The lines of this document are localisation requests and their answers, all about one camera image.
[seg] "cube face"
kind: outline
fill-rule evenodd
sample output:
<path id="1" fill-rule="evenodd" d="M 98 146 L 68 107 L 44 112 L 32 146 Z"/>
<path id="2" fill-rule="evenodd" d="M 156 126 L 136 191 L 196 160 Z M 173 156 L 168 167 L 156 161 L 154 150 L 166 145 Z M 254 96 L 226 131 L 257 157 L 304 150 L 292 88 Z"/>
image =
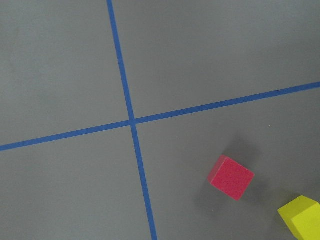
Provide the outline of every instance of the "cube face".
<path id="1" fill-rule="evenodd" d="M 320 239 L 320 204 L 299 196 L 278 210 L 280 216 L 298 240 Z"/>
<path id="2" fill-rule="evenodd" d="M 207 179 L 211 185 L 238 201 L 254 176 L 255 174 L 244 166 L 222 155 Z"/>

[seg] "block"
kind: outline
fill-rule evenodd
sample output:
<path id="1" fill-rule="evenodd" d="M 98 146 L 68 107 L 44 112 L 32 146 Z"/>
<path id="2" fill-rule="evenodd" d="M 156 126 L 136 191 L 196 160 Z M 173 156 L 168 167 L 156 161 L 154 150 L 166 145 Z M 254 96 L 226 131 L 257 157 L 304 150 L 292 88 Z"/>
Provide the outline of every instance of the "block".
<path id="1" fill-rule="evenodd" d="M 207 180 L 209 183 L 238 201 L 255 174 L 230 157 L 221 155 L 211 170 Z"/>
<path id="2" fill-rule="evenodd" d="M 284 205 L 278 212 L 298 240 L 320 240 L 320 204 L 305 196 Z"/>

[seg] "floor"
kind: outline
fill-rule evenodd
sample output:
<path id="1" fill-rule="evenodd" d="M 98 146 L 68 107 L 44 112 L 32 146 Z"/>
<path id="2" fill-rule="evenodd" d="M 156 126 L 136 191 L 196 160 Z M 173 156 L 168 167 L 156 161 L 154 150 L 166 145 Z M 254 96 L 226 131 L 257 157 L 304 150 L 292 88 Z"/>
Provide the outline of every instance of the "floor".
<path id="1" fill-rule="evenodd" d="M 319 1 L 3 0 L 0 39 L 0 239 L 294 240 L 320 201 Z"/>

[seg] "blue line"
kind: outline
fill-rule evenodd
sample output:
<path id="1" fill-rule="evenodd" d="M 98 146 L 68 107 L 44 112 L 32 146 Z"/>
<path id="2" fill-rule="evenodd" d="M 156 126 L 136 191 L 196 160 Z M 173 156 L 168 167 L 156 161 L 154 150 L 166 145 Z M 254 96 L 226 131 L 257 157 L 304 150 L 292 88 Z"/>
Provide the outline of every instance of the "blue line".
<path id="1" fill-rule="evenodd" d="M 157 237 L 156 225 L 155 225 L 154 215 L 153 215 L 153 211 L 152 211 L 150 196 L 149 196 L 149 190 L 148 190 L 147 178 L 146 178 L 146 173 L 145 173 L 145 168 L 144 168 L 144 162 L 143 162 L 143 158 L 142 158 L 139 136 L 138 136 L 137 126 L 136 126 L 136 122 L 135 122 L 134 109 L 133 109 L 132 101 L 131 101 L 131 97 L 130 97 L 129 84 L 128 84 L 128 80 L 127 80 L 125 63 L 124 63 L 124 59 L 123 59 L 123 55 L 122 55 L 122 51 L 121 51 L 121 45 L 120 45 L 118 28 L 117 28 L 116 17 L 115 17 L 115 12 L 114 12 L 112 0 L 107 0 L 107 5 L 108 5 L 111 29 L 112 29 L 112 33 L 113 33 L 115 51 L 116 51 L 116 56 L 118 59 L 119 70 L 120 70 L 120 75 L 121 75 L 121 80 L 122 80 L 125 102 L 126 102 L 128 115 L 129 115 L 133 145 L 134 145 L 135 156 L 136 156 L 136 161 L 137 161 L 138 170 L 139 170 L 139 176 L 140 176 L 140 181 L 141 181 L 141 187 L 142 187 L 142 193 L 143 193 L 143 198 L 144 198 L 146 215 L 147 215 L 148 222 L 149 222 L 151 239 L 157 240 L 158 237 Z"/>
<path id="2" fill-rule="evenodd" d="M 149 222 L 151 239 L 157 240 L 158 237 L 157 237 L 156 225 L 155 225 L 155 221 L 154 221 L 154 214 L 152 211 L 152 206 L 151 206 L 151 201 L 150 201 L 150 196 L 149 196 L 147 178 L 146 178 L 145 167 L 144 167 L 144 162 L 143 162 L 140 143 L 139 143 L 137 126 L 135 124 L 131 125 L 131 132 L 132 132 L 136 160 L 137 160 L 138 169 L 139 169 L 140 181 L 141 181 L 141 186 L 142 186 L 142 193 L 144 196 L 146 215 L 147 215 L 148 222 Z"/>
<path id="3" fill-rule="evenodd" d="M 234 98 L 230 100 L 209 103 L 201 106 L 194 106 L 194 107 L 189 107 L 185 109 L 159 113 L 151 116 L 144 116 L 144 117 L 137 118 L 135 120 L 135 123 L 142 124 L 142 123 L 152 122 L 156 120 L 173 118 L 173 117 L 182 116 L 186 114 L 193 114 L 197 112 L 218 109 L 218 108 L 223 108 L 231 105 L 242 104 L 242 103 L 252 102 L 252 101 L 261 100 L 261 99 L 268 99 L 272 97 L 277 97 L 281 95 L 292 94 L 292 93 L 297 93 L 297 92 L 317 89 L 317 88 L 320 88 L 320 81 L 310 83 L 310 84 L 300 85 L 300 86 L 288 87 L 281 90 L 268 91 L 268 92 L 254 94 L 250 96 L 244 96 L 244 97 Z"/>
<path id="4" fill-rule="evenodd" d="M 134 115 L 134 110 L 132 107 L 129 84 L 128 84 L 128 80 L 127 80 L 124 58 L 122 56 L 118 28 L 117 28 L 116 17 L 115 17 L 115 12 L 114 12 L 112 0 L 107 0 L 107 5 L 108 5 L 111 29 L 112 29 L 112 33 L 113 33 L 113 41 L 114 41 L 116 56 L 118 59 L 120 76 L 121 76 L 121 81 L 122 81 L 122 86 L 123 86 L 123 91 L 124 91 L 126 108 L 128 111 L 129 119 L 133 121 L 135 119 L 135 115 Z"/>
<path id="5" fill-rule="evenodd" d="M 94 126 L 90 128 L 76 130 L 76 131 L 69 131 L 69 132 L 60 133 L 60 134 L 51 135 L 51 136 L 39 137 L 39 138 L 27 140 L 27 141 L 20 141 L 20 142 L 2 145 L 0 146 L 0 152 L 5 150 L 10 150 L 10 149 L 17 149 L 17 148 L 22 148 L 26 146 L 52 142 L 60 139 L 68 139 L 68 138 L 77 137 L 81 135 L 93 134 L 101 131 L 117 129 L 117 128 L 122 128 L 126 126 L 130 126 L 129 121 L 120 121 L 120 122 L 110 123 L 110 124 L 101 125 L 101 126 Z"/>

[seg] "foam block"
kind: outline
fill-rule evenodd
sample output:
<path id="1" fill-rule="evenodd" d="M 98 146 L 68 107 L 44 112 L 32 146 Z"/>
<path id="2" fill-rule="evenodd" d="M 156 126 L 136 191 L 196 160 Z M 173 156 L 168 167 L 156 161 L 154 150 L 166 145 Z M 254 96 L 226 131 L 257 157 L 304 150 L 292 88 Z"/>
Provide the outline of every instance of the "foam block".
<path id="1" fill-rule="evenodd" d="M 305 196 L 284 205 L 278 212 L 298 240 L 320 240 L 320 204 Z"/>
<path id="2" fill-rule="evenodd" d="M 255 174 L 230 157 L 221 155 L 207 180 L 234 200 L 239 200 Z"/>

